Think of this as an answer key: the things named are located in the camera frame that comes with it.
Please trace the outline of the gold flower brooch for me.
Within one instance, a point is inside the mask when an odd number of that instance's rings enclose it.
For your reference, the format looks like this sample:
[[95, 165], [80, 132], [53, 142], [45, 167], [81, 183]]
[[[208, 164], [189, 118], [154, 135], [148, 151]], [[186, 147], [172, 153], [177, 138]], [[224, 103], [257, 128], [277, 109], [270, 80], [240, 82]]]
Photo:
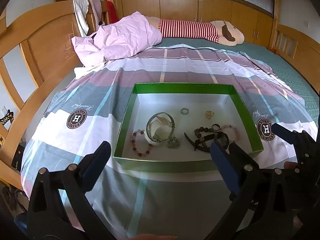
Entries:
[[206, 119], [210, 120], [212, 117], [214, 117], [215, 113], [213, 111], [205, 111], [204, 115]]

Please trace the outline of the white towel on headboard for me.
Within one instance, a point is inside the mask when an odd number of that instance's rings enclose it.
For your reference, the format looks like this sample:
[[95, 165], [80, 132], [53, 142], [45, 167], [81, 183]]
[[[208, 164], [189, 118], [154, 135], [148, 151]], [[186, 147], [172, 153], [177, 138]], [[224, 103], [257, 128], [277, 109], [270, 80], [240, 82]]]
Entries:
[[86, 15], [91, 5], [93, 10], [93, 16], [95, 19], [96, 29], [99, 28], [99, 22], [101, 21], [102, 6], [100, 0], [72, 0], [73, 9], [75, 13], [76, 22], [81, 37], [87, 36], [89, 32], [89, 26], [86, 22]]

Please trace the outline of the wooden wardrobe cabinets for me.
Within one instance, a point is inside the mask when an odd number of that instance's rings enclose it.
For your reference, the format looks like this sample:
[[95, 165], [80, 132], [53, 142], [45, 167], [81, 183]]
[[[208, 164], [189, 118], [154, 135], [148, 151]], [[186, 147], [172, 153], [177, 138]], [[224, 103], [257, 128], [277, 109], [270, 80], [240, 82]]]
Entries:
[[121, 19], [135, 11], [145, 16], [211, 22], [225, 20], [240, 29], [245, 42], [268, 47], [272, 14], [240, 0], [112, 0]]

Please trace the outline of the pink crumpled quilt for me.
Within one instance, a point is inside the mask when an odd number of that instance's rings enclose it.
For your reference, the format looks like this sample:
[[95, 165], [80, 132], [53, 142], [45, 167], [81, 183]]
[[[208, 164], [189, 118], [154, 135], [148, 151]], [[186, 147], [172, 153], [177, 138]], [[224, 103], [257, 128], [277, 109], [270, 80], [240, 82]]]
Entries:
[[107, 61], [132, 57], [161, 41], [158, 28], [137, 11], [116, 23], [99, 27], [90, 36], [73, 37], [72, 45], [81, 63], [94, 68]]

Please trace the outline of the striped plush toy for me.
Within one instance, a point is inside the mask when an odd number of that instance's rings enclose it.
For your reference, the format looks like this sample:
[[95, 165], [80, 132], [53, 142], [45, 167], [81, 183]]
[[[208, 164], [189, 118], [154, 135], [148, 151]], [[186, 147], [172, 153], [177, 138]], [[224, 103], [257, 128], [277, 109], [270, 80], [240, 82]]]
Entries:
[[161, 32], [163, 38], [199, 38], [229, 47], [245, 41], [244, 34], [227, 21], [203, 23], [157, 17], [148, 17], [147, 20]]

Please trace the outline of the wooden bed footboard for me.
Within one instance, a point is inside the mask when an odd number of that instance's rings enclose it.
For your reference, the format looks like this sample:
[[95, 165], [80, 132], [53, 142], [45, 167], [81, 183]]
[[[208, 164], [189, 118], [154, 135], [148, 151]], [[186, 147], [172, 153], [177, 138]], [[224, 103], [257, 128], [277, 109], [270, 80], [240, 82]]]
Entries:
[[301, 31], [275, 23], [269, 46], [319, 92], [319, 43]]

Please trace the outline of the green cardboard box tray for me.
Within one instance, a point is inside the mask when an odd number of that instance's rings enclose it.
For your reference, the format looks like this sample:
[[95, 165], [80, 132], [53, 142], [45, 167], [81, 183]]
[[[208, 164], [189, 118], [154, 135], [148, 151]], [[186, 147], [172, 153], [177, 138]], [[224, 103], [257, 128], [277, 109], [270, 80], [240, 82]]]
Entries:
[[[205, 111], [214, 117], [206, 119]], [[149, 146], [148, 120], [158, 112], [169, 113], [175, 121], [173, 137], [178, 149], [167, 141]], [[216, 168], [208, 153], [196, 150], [184, 137], [194, 141], [194, 130], [218, 124], [230, 141], [250, 157], [264, 147], [247, 107], [233, 85], [213, 83], [137, 83], [127, 104], [113, 158], [125, 169], [143, 172], [200, 172]]]

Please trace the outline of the silver bangle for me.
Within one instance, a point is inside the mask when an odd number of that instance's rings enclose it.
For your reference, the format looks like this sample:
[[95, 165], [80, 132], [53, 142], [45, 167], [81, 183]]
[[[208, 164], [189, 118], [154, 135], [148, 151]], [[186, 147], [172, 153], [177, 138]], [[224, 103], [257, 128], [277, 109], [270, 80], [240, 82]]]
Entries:
[[173, 136], [175, 130], [175, 121], [173, 117], [166, 112], [154, 114], [146, 124], [146, 136], [155, 144], [160, 144]]

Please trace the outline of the wooden bed headboard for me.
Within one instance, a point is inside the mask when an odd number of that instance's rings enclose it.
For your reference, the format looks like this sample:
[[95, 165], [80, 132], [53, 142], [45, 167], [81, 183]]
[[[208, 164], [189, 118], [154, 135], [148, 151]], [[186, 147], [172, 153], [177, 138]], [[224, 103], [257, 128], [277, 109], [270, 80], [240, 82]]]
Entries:
[[1, 61], [1, 81], [18, 109], [9, 128], [1, 125], [1, 179], [20, 190], [21, 175], [11, 165], [17, 147], [48, 95], [71, 71], [83, 69], [72, 45], [72, 37], [79, 35], [71, 0], [29, 10], [1, 35], [1, 57], [18, 47], [36, 86], [24, 101]]

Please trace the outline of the black wrist watch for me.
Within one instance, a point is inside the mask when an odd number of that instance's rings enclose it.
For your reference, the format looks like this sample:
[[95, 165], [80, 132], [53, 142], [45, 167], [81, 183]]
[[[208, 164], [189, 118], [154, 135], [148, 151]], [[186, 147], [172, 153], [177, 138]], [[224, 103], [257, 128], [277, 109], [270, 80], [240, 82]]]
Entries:
[[199, 127], [194, 130], [196, 140], [192, 141], [186, 133], [184, 137], [191, 144], [194, 151], [199, 150], [205, 153], [210, 152], [208, 142], [218, 142], [218, 144], [226, 150], [230, 144], [229, 137], [222, 131], [222, 128], [218, 124], [213, 124], [211, 127]]

